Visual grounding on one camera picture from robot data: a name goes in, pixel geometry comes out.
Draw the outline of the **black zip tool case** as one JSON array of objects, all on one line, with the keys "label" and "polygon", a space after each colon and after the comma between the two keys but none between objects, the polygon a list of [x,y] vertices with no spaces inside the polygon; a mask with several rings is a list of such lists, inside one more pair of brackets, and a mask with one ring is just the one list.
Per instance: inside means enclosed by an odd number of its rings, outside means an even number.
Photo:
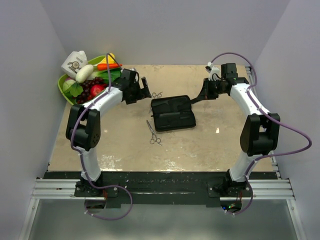
[{"label": "black zip tool case", "polygon": [[178,109],[177,105],[186,100],[191,100],[188,95],[156,98],[151,101],[151,111],[157,132],[166,132],[194,128],[196,118],[192,106]]}]

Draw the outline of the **black comb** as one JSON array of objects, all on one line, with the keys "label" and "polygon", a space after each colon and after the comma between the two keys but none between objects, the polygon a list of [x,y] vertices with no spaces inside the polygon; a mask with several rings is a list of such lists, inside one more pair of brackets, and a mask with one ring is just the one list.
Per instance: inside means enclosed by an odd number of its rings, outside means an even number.
[{"label": "black comb", "polygon": [[186,101],[183,101],[181,103],[179,103],[177,105],[177,108],[180,110],[180,109],[186,109],[186,108],[189,108],[191,107],[193,104],[197,103],[198,100],[196,98],[194,99],[191,99],[191,100],[186,100]]}]

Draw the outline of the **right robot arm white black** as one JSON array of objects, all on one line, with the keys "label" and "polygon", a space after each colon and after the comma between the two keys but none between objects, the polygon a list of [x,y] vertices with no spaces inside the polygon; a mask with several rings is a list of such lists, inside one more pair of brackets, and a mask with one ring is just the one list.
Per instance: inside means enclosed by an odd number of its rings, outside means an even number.
[{"label": "right robot arm white black", "polygon": [[258,99],[248,95],[249,82],[245,77],[238,76],[235,63],[215,67],[209,62],[205,69],[209,77],[203,80],[200,93],[191,103],[215,100],[221,94],[228,94],[246,116],[239,139],[239,158],[226,172],[222,183],[213,187],[218,194],[233,197],[246,188],[247,180],[257,164],[257,158],[268,155],[277,147],[280,127],[270,121],[269,117],[279,121],[280,116],[270,113],[263,106],[255,106],[254,103],[258,102]]}]

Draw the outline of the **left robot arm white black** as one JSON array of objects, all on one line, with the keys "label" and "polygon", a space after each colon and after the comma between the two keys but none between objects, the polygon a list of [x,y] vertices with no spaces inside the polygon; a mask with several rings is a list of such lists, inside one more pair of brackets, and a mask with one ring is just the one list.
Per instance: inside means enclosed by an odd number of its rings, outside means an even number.
[{"label": "left robot arm white black", "polygon": [[140,77],[134,68],[124,68],[120,77],[110,81],[92,100],[71,107],[65,136],[80,157],[78,192],[96,197],[105,189],[96,150],[101,138],[101,116],[122,102],[129,105],[151,97],[147,79]]}]

